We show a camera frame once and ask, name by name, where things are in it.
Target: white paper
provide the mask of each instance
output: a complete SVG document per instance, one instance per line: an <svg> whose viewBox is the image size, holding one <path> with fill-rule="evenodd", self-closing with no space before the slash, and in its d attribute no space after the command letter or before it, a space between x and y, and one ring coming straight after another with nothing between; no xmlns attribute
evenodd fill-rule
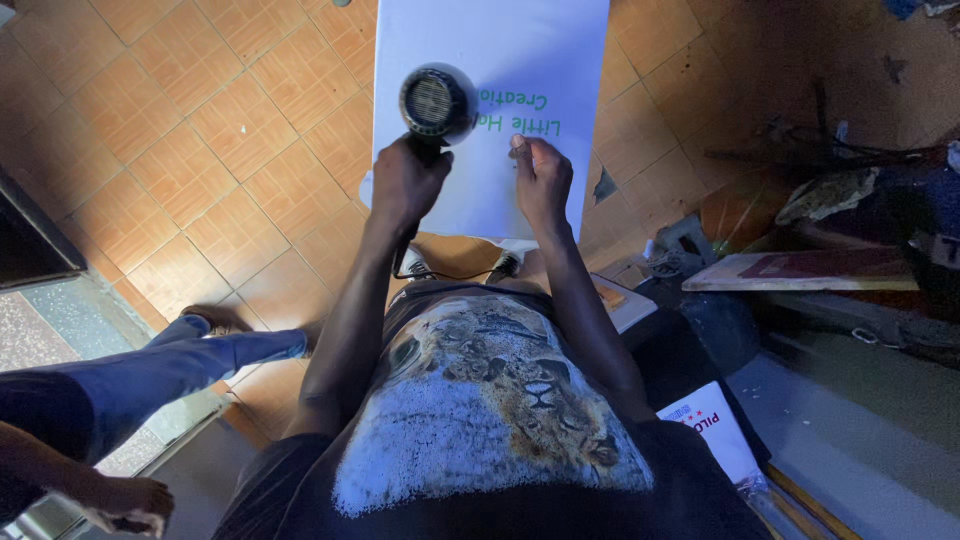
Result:
<svg viewBox="0 0 960 540"><path fill-rule="evenodd" d="M666 406L657 413L661 420L681 422L700 432L710 453L730 481L739 483L759 469L733 411L716 382Z"/></svg>
<svg viewBox="0 0 960 540"><path fill-rule="evenodd" d="M436 206L420 230L501 238L533 238L516 207L510 136L522 119L573 164L566 218L579 239L607 32L607 0L404 0L380 2L376 28L373 155L406 133L400 86L413 70L444 62L463 70L477 88L479 125L452 147L456 160ZM512 104L507 92L514 95ZM534 104L519 104L531 95ZM491 124L490 118L498 126ZM514 128L513 118L520 118Z"/></svg>

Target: man's left hand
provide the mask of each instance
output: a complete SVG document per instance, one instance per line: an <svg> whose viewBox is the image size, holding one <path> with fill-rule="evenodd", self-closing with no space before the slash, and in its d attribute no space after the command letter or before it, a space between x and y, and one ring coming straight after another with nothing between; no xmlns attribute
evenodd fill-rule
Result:
<svg viewBox="0 0 960 540"><path fill-rule="evenodd" d="M453 164L444 152L426 165L414 154L409 135L380 151L373 164L373 209L370 220L383 231L403 234L437 202Z"/></svg>

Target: tiled floor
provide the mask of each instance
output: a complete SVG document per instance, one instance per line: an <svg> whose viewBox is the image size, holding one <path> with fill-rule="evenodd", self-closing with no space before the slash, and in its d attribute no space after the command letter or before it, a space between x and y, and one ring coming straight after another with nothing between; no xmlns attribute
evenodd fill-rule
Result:
<svg viewBox="0 0 960 540"><path fill-rule="evenodd" d="M323 318L368 210L376 0L21 0L0 29L0 162L156 329L190 303L252 327ZM960 122L960 48L940 21L876 0L612 0L580 249L632 279L659 227L753 167L703 158L770 112L831 120L874 145ZM907 61L900 84L882 59ZM606 169L617 190L591 196ZM438 270L492 245L421 234ZM523 276L546 284L539 254ZM391 290L402 283L394 282ZM302 365L234 392L276 436Z"/></svg>

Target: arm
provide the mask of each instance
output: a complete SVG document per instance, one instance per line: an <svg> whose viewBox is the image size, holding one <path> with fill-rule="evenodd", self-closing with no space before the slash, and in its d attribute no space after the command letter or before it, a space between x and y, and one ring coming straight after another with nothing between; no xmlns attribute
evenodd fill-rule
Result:
<svg viewBox="0 0 960 540"><path fill-rule="evenodd" d="M433 166L424 166L406 137L380 152L373 165L373 210L360 250L326 319L285 437L335 437L356 414L382 351L383 306L394 249L403 232L433 207L452 162L453 154L446 152Z"/></svg>
<svg viewBox="0 0 960 540"><path fill-rule="evenodd" d="M628 419L656 420L646 401L643 377L597 295L566 222L573 179L570 161L540 138L514 135L511 145L517 204L540 245L557 322L576 355L571 361L602 386Z"/></svg>
<svg viewBox="0 0 960 540"><path fill-rule="evenodd" d="M138 508L169 518L174 509L174 498L165 484L105 477L4 422L0 422L0 473L110 514Z"/></svg>

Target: black hair dryer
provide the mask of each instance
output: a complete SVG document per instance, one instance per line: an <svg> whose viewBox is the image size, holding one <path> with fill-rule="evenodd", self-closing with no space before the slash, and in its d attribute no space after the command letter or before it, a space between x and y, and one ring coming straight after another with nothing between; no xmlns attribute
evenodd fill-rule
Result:
<svg viewBox="0 0 960 540"><path fill-rule="evenodd" d="M414 70L400 87L400 114L410 128L407 143L423 164L430 166L442 149L467 138L477 122L477 92L467 75L445 63L429 63ZM394 252L394 277L417 235L420 222L406 231Z"/></svg>

